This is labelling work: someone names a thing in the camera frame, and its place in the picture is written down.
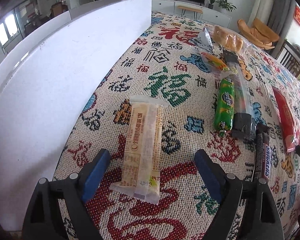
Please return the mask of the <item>brown Snickers bar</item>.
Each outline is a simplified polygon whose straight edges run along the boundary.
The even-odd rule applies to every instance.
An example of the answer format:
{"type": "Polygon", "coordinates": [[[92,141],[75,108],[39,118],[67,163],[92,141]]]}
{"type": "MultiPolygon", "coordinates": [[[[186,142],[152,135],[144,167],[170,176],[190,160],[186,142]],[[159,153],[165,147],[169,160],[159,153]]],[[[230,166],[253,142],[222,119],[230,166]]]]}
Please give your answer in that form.
{"type": "Polygon", "coordinates": [[[256,153],[253,175],[254,179],[262,178],[266,183],[268,183],[270,178],[271,166],[271,149],[268,130],[269,127],[262,123],[258,123],[256,126],[256,153]]]}

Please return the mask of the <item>clear black-ended snack tube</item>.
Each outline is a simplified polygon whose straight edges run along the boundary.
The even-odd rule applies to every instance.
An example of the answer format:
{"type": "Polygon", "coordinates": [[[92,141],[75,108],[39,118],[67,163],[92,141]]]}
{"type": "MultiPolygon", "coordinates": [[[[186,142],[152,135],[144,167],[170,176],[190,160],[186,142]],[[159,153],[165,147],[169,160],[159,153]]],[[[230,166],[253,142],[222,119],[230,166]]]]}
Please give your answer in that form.
{"type": "Polygon", "coordinates": [[[235,103],[232,137],[244,141],[253,141],[256,137],[256,122],[249,100],[248,86],[239,64],[238,56],[223,49],[226,65],[233,71],[230,78],[234,82],[235,103]]]}

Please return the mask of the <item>green biscuit roll pack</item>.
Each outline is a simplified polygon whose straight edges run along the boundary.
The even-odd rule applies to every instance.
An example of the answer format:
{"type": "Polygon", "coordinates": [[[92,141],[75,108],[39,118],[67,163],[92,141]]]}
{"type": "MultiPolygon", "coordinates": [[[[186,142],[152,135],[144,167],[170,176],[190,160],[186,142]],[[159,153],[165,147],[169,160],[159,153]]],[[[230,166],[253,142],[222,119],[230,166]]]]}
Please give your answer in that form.
{"type": "Polygon", "coordinates": [[[214,118],[214,128],[220,134],[232,129],[234,119],[234,82],[230,77],[221,80],[218,93],[217,107],[214,118]]]}

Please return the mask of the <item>beige wafer snack pack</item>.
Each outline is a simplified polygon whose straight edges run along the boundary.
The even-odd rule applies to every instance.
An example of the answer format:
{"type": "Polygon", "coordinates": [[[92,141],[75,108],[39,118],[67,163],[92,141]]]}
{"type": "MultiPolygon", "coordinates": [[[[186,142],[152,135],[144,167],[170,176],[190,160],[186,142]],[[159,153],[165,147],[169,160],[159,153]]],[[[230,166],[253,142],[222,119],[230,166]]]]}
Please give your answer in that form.
{"type": "Polygon", "coordinates": [[[160,199],[160,152],[162,122],[167,103],[134,95],[123,156],[121,181],[110,189],[155,204],[160,199]]]}

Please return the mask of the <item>orange green snack packet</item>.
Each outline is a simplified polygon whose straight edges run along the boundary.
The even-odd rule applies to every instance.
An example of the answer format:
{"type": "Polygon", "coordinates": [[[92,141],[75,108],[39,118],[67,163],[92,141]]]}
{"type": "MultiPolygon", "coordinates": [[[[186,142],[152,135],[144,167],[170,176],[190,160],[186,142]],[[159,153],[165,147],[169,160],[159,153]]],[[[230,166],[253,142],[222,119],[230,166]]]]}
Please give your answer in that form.
{"type": "Polygon", "coordinates": [[[210,53],[206,53],[206,52],[201,52],[200,55],[201,55],[202,60],[205,63],[205,65],[212,72],[215,72],[215,71],[227,72],[230,70],[230,68],[216,56],[214,56],[210,53]]]}

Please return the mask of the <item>bagged bread loaf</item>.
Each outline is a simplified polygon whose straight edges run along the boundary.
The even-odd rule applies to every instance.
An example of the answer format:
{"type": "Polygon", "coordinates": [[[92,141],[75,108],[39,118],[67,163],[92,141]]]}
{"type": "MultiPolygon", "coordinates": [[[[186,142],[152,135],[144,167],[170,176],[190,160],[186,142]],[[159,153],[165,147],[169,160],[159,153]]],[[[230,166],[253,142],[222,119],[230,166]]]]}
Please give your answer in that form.
{"type": "Polygon", "coordinates": [[[229,51],[239,53],[243,48],[243,38],[233,31],[215,25],[212,38],[229,51]]]}

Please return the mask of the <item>white blue snack pouch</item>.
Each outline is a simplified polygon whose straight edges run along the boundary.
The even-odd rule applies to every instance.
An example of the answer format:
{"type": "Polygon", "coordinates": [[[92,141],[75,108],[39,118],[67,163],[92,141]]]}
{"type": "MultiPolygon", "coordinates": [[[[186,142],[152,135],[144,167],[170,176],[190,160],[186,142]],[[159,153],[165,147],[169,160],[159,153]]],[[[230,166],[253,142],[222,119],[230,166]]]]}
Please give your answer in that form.
{"type": "Polygon", "coordinates": [[[198,33],[197,37],[190,39],[190,44],[206,51],[213,49],[211,37],[206,27],[198,33]]]}

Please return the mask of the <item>red snack box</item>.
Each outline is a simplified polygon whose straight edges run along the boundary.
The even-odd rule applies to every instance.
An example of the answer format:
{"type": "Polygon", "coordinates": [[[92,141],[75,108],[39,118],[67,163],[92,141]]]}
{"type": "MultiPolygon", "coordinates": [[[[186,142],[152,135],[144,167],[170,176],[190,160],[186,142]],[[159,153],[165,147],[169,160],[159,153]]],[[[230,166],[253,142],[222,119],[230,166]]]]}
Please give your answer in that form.
{"type": "Polygon", "coordinates": [[[286,98],[276,87],[272,87],[279,109],[283,140],[287,152],[293,152],[300,145],[300,125],[294,119],[286,98]]]}

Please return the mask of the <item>patterned woven tablecloth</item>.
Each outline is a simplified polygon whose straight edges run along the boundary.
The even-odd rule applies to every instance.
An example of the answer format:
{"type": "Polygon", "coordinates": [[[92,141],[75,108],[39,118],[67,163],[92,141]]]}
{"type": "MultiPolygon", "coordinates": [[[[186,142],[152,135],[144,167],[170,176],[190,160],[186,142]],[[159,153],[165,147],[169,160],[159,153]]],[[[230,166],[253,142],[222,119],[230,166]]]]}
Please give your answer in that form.
{"type": "MultiPolygon", "coordinates": [[[[151,26],[101,81],[83,108],[62,150],[54,180],[65,179],[92,161],[102,148],[110,165],[86,205],[104,239],[200,239],[218,209],[193,163],[204,149],[226,172],[249,181],[255,146],[213,127],[218,80],[195,49],[203,21],[152,14],[151,26]],[[162,121],[160,200],[149,204],[110,189],[121,179],[131,106],[145,95],[167,102],[162,121]]],[[[285,235],[298,227],[300,157],[285,150],[273,87],[286,98],[300,142],[300,82],[264,51],[253,47],[239,58],[257,122],[269,127],[269,187],[285,235]]]]}

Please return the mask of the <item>white foam board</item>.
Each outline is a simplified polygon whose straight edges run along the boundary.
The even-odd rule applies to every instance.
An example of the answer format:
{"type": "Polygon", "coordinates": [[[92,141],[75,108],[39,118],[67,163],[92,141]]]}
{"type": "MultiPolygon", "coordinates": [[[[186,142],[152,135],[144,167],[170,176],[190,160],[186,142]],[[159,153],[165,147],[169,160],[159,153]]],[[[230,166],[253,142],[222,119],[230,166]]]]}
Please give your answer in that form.
{"type": "Polygon", "coordinates": [[[40,178],[51,179],[83,107],[151,25],[152,0],[99,0],[21,41],[0,64],[0,224],[19,231],[40,178]]]}

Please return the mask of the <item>white standing air conditioner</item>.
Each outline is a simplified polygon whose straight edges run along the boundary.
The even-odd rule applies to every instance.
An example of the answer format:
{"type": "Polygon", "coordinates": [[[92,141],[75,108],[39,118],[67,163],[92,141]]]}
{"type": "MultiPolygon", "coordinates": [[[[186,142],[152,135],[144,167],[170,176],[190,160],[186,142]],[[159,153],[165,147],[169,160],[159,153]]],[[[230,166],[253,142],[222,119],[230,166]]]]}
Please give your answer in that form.
{"type": "Polygon", "coordinates": [[[273,4],[274,0],[255,0],[247,25],[251,27],[255,18],[267,24],[273,4]]]}

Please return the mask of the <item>green potted plant right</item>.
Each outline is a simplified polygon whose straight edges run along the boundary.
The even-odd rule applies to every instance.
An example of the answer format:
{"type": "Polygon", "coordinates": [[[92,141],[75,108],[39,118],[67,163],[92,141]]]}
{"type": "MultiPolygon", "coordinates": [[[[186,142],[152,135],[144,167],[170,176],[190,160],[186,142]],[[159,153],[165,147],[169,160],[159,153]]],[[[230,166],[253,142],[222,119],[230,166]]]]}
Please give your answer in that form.
{"type": "Polygon", "coordinates": [[[237,7],[228,0],[217,0],[216,2],[221,13],[226,14],[227,12],[233,12],[237,9],[237,7]]]}

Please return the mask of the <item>wooden bench stool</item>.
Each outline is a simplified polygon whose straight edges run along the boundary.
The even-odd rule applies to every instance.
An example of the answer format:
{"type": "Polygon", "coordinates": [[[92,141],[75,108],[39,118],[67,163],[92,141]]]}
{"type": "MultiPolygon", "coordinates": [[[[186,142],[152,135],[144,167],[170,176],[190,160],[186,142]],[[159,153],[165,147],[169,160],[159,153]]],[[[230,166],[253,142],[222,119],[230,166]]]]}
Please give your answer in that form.
{"type": "Polygon", "coordinates": [[[187,11],[192,12],[194,20],[197,20],[198,15],[203,14],[203,10],[200,9],[200,8],[186,7],[186,6],[183,6],[183,5],[178,5],[177,8],[181,9],[181,16],[185,16],[187,11]]]}

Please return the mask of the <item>white TV cabinet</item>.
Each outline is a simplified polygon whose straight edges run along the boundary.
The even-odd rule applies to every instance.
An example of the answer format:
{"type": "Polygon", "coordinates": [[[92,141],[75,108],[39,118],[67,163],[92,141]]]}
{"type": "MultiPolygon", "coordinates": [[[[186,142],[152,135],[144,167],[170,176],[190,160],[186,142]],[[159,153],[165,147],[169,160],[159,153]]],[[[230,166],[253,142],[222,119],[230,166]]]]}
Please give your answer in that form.
{"type": "Polygon", "coordinates": [[[165,14],[188,17],[194,20],[201,20],[210,24],[220,25],[228,28],[231,17],[221,12],[175,0],[152,0],[152,10],[165,14]]]}

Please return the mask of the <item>red wall hanging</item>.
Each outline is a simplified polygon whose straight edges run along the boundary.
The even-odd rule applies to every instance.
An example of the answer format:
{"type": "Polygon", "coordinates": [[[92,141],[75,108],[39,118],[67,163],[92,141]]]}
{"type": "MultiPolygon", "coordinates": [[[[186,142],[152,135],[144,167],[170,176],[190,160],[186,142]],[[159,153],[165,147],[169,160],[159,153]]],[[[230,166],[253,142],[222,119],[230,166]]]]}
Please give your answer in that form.
{"type": "Polygon", "coordinates": [[[295,6],[294,10],[294,20],[300,25],[300,7],[298,5],[295,6]]]}

